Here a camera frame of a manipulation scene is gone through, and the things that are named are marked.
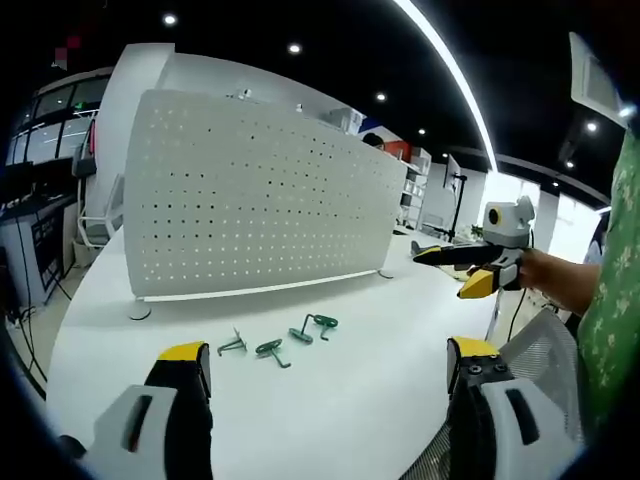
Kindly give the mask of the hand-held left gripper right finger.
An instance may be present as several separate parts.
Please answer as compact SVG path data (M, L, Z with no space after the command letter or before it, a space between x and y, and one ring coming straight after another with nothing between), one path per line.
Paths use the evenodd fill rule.
M583 449L565 415L483 340L447 340L451 479L557 479Z

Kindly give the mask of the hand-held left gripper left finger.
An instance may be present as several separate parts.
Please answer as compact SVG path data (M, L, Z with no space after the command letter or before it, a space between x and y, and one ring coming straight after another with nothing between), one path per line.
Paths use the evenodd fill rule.
M162 352L94 423L80 462L96 479L211 479L209 344Z

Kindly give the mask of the person's right hand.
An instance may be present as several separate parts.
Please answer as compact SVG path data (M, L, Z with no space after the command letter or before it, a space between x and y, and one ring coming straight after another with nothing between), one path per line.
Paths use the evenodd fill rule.
M520 286L548 293L553 280L554 265L553 256L537 249L525 249L520 257Z

